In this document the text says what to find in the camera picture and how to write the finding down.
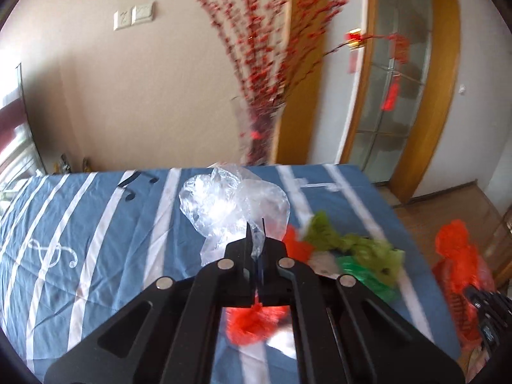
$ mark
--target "metal rivet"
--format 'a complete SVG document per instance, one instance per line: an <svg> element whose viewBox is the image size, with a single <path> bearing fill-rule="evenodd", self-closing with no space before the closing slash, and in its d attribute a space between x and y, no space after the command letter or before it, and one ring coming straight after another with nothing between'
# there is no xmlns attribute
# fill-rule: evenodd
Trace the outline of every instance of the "metal rivet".
<svg viewBox="0 0 512 384"><path fill-rule="evenodd" d="M340 277L340 284L344 287L354 287L356 284L355 277L350 274L345 274Z"/></svg>
<svg viewBox="0 0 512 384"><path fill-rule="evenodd" d="M283 259L280 259L278 264L279 264L279 267L282 267L282 268L292 268L295 265L295 261L293 259L291 259L290 257L285 257Z"/></svg>
<svg viewBox="0 0 512 384"><path fill-rule="evenodd" d="M221 270L229 270L235 266L235 262L230 259L222 259L217 263L217 267Z"/></svg>
<svg viewBox="0 0 512 384"><path fill-rule="evenodd" d="M166 290L171 287L173 283L174 280L172 280L170 277L160 277L157 280L157 289Z"/></svg>

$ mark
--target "blue bed sheet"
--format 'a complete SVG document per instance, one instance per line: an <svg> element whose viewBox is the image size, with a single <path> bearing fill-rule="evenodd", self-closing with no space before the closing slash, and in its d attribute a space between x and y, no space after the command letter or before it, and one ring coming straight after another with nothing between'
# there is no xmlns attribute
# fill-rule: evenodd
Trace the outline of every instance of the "blue bed sheet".
<svg viewBox="0 0 512 384"><path fill-rule="evenodd" d="M452 319L426 261L357 168L250 170L285 190L294 226L306 226L314 212L324 210L339 233L387 238L404 250L401 294L391 306L457 359L460 347ZM209 172L154 170L139 175L126 190L117 186L133 172L27 180L0 227L0 320L14 349L40 380L54 360L155 279L165 275L180 280L199 271L204 238L181 213L177 194L185 180ZM127 201L128 195L135 197ZM295 360L265 344L236 347L223 329L212 382L299 382Z"/></svg>

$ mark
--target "wooden door frame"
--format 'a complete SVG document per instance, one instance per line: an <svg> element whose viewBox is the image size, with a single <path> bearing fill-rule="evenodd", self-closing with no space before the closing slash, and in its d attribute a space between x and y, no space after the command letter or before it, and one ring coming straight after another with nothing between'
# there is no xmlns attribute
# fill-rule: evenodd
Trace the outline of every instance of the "wooden door frame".
<svg viewBox="0 0 512 384"><path fill-rule="evenodd" d="M287 13L288 32L293 28L294 22L300 20L302 9L299 0L291 0ZM324 15L318 16L310 32L321 26ZM311 66L319 62L308 79L299 84L289 95L283 116L276 126L270 162L281 164L306 164L309 155L309 146L313 135L316 110L320 98L322 84L323 53L325 52L326 36L322 35L317 47L309 54L298 67L296 76L304 76Z"/></svg>
<svg viewBox="0 0 512 384"><path fill-rule="evenodd" d="M375 28L378 15L377 1L368 0L367 30L369 34L373 33ZM427 81L416 121L388 184L391 192L402 203L412 198L434 155L450 110L459 70L459 1L432 0L432 11L432 49ZM364 51L354 113L340 163L347 163L350 159L369 84L372 55L373 45L370 43Z"/></svg>

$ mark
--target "orange plastic bag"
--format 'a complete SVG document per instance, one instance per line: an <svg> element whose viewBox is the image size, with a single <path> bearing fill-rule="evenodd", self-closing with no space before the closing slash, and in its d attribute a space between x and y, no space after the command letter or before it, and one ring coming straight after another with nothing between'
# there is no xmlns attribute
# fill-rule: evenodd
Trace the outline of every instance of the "orange plastic bag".
<svg viewBox="0 0 512 384"><path fill-rule="evenodd" d="M436 236L436 251L444 259L432 269L448 303L457 336L463 350L480 345L476 309L462 294L472 284L478 289L495 291L492 273L473 245L461 220L444 225Z"/></svg>

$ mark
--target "switch panel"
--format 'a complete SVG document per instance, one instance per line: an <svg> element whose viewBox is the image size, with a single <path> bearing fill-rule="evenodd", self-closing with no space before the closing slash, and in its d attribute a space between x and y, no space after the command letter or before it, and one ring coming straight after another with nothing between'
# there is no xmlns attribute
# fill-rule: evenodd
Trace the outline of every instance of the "switch panel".
<svg viewBox="0 0 512 384"><path fill-rule="evenodd" d="M132 25L153 20L153 2L136 5L132 9Z"/></svg>
<svg viewBox="0 0 512 384"><path fill-rule="evenodd" d="M130 9L119 10L114 13L114 30L128 28L132 25Z"/></svg>

